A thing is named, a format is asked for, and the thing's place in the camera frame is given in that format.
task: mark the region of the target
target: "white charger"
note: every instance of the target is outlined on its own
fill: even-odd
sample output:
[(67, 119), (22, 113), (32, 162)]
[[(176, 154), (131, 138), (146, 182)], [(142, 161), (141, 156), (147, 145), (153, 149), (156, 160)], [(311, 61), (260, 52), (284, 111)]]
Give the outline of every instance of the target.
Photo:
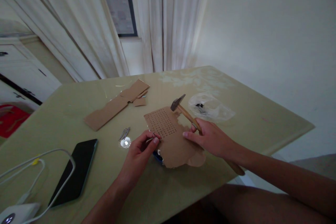
[(0, 214), (1, 224), (21, 224), (32, 219), (40, 208), (39, 203), (14, 205)]
[[(52, 200), (52, 202), (49, 204), (49, 206), (47, 207), (47, 209), (44, 210), (43, 213), (41, 213), (39, 216), (35, 216), (35, 214), (37, 213), (37, 211), (40, 208), (40, 203), (31, 203), (31, 204), (22, 204), (24, 203), (24, 201), (28, 198), (33, 186), (35, 185), (35, 183), (37, 182), (37, 179), (39, 178), (42, 170), (44, 169), (44, 161), (42, 161), (41, 159), (39, 161), (42, 162), (43, 167), (40, 171), (40, 173), (37, 175), (35, 181), (33, 182), (33, 185), (31, 186), (30, 190), (25, 193), (24, 195), (22, 195), (22, 197), (20, 198), (20, 200), (17, 202), (17, 205), (14, 206), (10, 206), (7, 207), (1, 214), (0, 214), (0, 221), (2, 221), (0, 224), (29, 224), (33, 221), (36, 221), (37, 219), (41, 218), (53, 205), (53, 203), (55, 202), (55, 200), (57, 199), (58, 195), (60, 194), (61, 190), (63, 189), (63, 187), (65, 186), (65, 184), (67, 183), (67, 181), (69, 180), (69, 178), (71, 177), (71, 175), (73, 174), (76, 164), (75, 161), (73, 159), (73, 157), (71, 156), (71, 154), (64, 149), (54, 149), (54, 150), (50, 150), (47, 151), (41, 155), (38, 155), (37, 157), (33, 157), (15, 167), (13, 167), (12, 169), (6, 171), (5, 173), (0, 175), (0, 179), (3, 178), (4, 176), (6, 176), (8, 173), (16, 170), (17, 168), (20, 168), (21, 166), (24, 166), (25, 164), (32, 162), (35, 163), (37, 162), (37, 160), (44, 156), (47, 155), (51, 152), (55, 152), (55, 151), (63, 151), (65, 152), (69, 158), (70, 161), (72, 163), (72, 170), (69, 174), (69, 176), (67, 177), (67, 179), (64, 181), (63, 185), (61, 186), (61, 188), (58, 190), (58, 192), (56, 193), (54, 199)], [(4, 181), (2, 181), (0, 184), (5, 183), (6, 181), (10, 180), (11, 178), (13, 178), (14, 176), (16, 176), (17, 174), (19, 174), (20, 172), (22, 172), (23, 170), (25, 170), (27, 167), (29, 167), (30, 165), (32, 165), (33, 163), (27, 165), (26, 167), (24, 167), (23, 169), (21, 169), (20, 171), (18, 171), (17, 173), (13, 174), (12, 176), (10, 176), (9, 178), (5, 179)]]

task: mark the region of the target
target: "small round metal object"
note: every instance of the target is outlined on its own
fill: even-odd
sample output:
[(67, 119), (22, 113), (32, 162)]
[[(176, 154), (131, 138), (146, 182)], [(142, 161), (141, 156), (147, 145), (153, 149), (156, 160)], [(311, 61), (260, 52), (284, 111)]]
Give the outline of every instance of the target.
[(119, 143), (120, 143), (120, 146), (121, 146), (121, 147), (123, 147), (123, 148), (126, 149), (126, 148), (130, 147), (132, 141), (131, 141), (131, 139), (127, 136), (127, 137), (125, 137), (123, 140), (120, 140)]

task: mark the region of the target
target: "white curtain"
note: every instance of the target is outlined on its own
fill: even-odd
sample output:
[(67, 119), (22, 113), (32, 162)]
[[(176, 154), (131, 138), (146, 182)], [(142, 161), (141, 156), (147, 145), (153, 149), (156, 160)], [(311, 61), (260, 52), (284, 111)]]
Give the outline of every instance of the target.
[(138, 0), (146, 72), (193, 66), (192, 48), (204, 1)]
[(6, 0), (78, 81), (129, 75), (105, 0)]

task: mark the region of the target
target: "wooden hammer handle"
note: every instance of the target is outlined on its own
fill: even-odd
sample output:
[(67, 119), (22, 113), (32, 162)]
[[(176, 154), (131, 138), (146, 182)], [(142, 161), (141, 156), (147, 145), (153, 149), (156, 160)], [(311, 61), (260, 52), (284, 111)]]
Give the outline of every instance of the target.
[[(200, 127), (200, 125), (198, 124), (198, 122), (188, 113), (188, 111), (186, 111), (180, 104), (177, 105), (178, 109), (181, 111), (181, 113), (191, 122), (193, 123), (197, 130), (199, 131), (199, 134), (200, 135), (203, 135), (202, 133), (202, 129)], [(231, 161), (226, 161), (227, 164), (232, 168), (232, 170), (234, 170), (235, 173), (237, 173), (238, 175), (240, 176), (244, 176), (245, 175), (245, 172), (243, 171), (243, 169), (240, 168), (239, 165), (235, 164), (235, 163), (232, 163)]]
[(232, 168), (232, 170), (234, 170), (235, 173), (237, 173), (239, 176), (244, 176), (245, 172), (244, 170), (237, 165), (236, 163), (232, 163), (231, 161), (227, 161), (225, 160), (225, 162)]
[(199, 134), (202, 135), (202, 129), (198, 122), (188, 113), (187, 110), (185, 110), (180, 104), (177, 105), (178, 109), (182, 112), (182, 114), (193, 124), (195, 124), (197, 130), (199, 131)]

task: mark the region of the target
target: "left hand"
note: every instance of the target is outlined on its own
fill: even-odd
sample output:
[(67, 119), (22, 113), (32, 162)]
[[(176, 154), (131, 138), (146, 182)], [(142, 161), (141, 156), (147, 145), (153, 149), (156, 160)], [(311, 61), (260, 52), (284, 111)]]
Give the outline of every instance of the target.
[(117, 178), (121, 184), (127, 185), (129, 189), (133, 189), (137, 184), (145, 170), (149, 157), (159, 143), (161, 137), (157, 133), (155, 135), (157, 137), (153, 135), (153, 132), (146, 130), (129, 147), (124, 165)]

